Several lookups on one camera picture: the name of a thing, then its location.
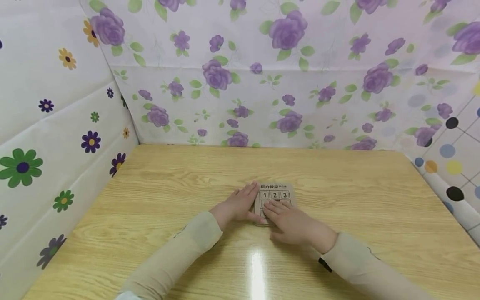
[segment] hand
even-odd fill
[[[264,213],[282,231],[272,232],[272,240],[294,245],[310,244],[322,254],[335,245],[338,234],[333,229],[288,203],[270,200],[265,203]]]
[[[259,190],[260,186],[254,181],[245,185],[241,190],[235,189],[230,197],[210,210],[222,231],[233,220],[249,220],[258,224],[266,224],[264,218],[250,211]]]

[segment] left hand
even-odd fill
[[[260,186],[254,181],[245,185],[241,190],[235,189],[230,197],[210,210],[222,231],[233,220],[249,220],[258,224],[266,224],[264,218],[250,211],[259,190]]]

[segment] beige sleeve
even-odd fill
[[[177,279],[222,234],[211,213],[199,213],[130,275],[117,298],[133,293],[143,300],[163,300]]]
[[[333,248],[321,258],[340,277],[375,300],[433,300],[349,234],[340,233]]]

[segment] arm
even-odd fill
[[[185,228],[141,264],[125,281],[116,300],[163,300],[180,276],[212,248],[233,220],[265,220],[249,212],[258,193],[254,181],[236,189],[209,212],[195,216]]]
[[[272,239],[289,244],[310,244],[340,277],[373,299],[433,300],[351,235],[338,234],[288,204],[270,202],[265,204],[264,212],[283,231],[272,233]]]

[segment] yellow flower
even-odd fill
[[[65,68],[69,68],[70,70],[76,69],[77,66],[75,63],[77,62],[74,58],[71,52],[68,52],[67,49],[59,49],[60,55],[59,59],[63,61],[63,66]]]
[[[123,138],[124,138],[124,139],[128,139],[129,135],[130,135],[130,131],[128,130],[127,127],[125,127],[125,128],[123,129]]]
[[[90,23],[88,21],[84,21],[84,24],[84,33],[87,35],[87,41],[98,48],[98,39],[96,38],[95,32],[93,31]]]

